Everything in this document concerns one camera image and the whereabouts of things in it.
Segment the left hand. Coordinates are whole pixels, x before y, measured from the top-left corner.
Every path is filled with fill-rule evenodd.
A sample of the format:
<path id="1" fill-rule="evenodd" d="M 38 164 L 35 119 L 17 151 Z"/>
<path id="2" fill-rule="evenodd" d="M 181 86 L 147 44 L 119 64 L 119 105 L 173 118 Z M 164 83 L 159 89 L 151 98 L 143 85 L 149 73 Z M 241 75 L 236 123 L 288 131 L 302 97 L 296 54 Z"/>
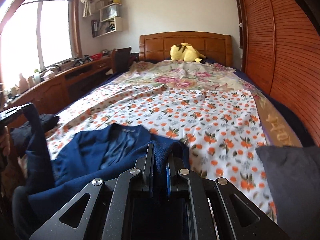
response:
<path id="1" fill-rule="evenodd" d="M 1 132 L 0 143 L 2 153 L 7 157 L 10 154 L 10 134 L 7 126 Z"/>

